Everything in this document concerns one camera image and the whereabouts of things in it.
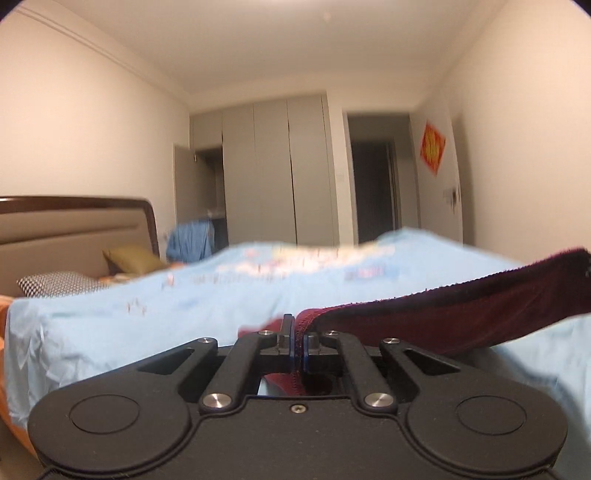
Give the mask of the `red door decoration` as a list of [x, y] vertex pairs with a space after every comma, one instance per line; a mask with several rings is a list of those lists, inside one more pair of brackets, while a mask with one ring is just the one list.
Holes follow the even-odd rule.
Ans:
[[434, 176], [439, 173], [446, 145], [446, 136], [431, 122], [427, 121], [420, 144], [420, 157]]

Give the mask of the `brown padded headboard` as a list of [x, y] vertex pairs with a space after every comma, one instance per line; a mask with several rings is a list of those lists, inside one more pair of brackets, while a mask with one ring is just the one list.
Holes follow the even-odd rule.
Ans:
[[159, 254], [153, 208], [141, 198], [10, 196], [1, 199], [1, 293], [20, 297], [25, 276], [112, 273], [103, 251], [139, 245]]

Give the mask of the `blue garment on chair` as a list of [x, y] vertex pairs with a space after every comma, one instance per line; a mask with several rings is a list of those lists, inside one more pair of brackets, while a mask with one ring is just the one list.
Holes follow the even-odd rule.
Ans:
[[169, 234], [166, 258], [169, 262], [197, 263], [213, 254], [214, 230], [211, 220], [177, 225]]

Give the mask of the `dark red sweater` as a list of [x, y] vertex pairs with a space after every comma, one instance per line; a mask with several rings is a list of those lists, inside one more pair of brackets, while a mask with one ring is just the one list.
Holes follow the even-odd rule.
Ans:
[[536, 263], [450, 286], [386, 300], [301, 311], [295, 348], [304, 335], [338, 330], [376, 347], [397, 337], [455, 356], [516, 340], [590, 311], [590, 253], [575, 249]]

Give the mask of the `grey built-in wardrobe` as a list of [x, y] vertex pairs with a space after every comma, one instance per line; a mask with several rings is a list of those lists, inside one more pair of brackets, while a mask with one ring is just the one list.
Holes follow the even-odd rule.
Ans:
[[174, 149], [177, 223], [222, 221], [230, 244], [339, 242], [324, 94], [196, 114]]

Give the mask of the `checkered black white pillow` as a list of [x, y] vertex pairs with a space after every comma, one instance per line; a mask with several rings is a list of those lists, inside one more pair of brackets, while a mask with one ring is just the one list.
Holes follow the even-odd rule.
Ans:
[[71, 271], [29, 275], [16, 282], [26, 297], [63, 297], [92, 293], [110, 285]]

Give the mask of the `olive yellow pillow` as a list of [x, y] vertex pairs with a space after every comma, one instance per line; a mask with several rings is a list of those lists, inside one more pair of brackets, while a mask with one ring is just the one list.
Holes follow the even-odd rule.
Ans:
[[158, 256], [139, 245], [104, 249], [102, 254], [114, 273], [142, 276], [168, 267]]

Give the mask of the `light blue cartoon bed sheet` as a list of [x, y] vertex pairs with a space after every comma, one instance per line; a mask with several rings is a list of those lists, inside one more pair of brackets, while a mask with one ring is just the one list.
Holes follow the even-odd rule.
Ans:
[[[7, 309], [6, 417], [24, 428], [48, 393], [199, 337], [221, 345], [286, 314], [399, 298], [527, 265], [402, 229], [356, 247], [243, 243], [94, 293]], [[578, 420], [590, 420], [590, 311], [492, 346]]]

